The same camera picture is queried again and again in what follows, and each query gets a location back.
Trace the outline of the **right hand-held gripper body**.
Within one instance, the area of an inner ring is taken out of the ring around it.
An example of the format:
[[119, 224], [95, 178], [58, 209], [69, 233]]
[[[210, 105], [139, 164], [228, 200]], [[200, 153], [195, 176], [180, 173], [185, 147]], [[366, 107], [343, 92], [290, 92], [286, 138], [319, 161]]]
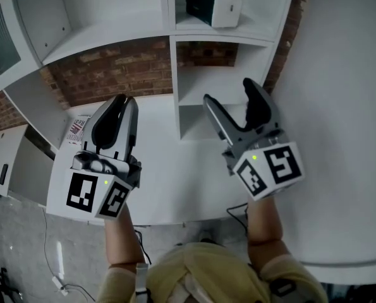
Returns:
[[272, 196], [305, 178], [300, 152], [286, 132], [273, 129], [255, 136], [254, 131], [240, 133], [221, 129], [227, 141], [222, 154], [230, 175], [235, 175], [253, 201]]

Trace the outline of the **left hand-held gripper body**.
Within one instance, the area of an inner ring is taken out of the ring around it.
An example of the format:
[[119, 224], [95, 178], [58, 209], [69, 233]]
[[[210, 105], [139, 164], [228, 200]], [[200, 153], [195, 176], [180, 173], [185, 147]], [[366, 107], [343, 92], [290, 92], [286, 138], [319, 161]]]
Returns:
[[60, 151], [54, 161], [54, 214], [75, 220], [115, 220], [140, 186], [141, 162], [91, 151]]

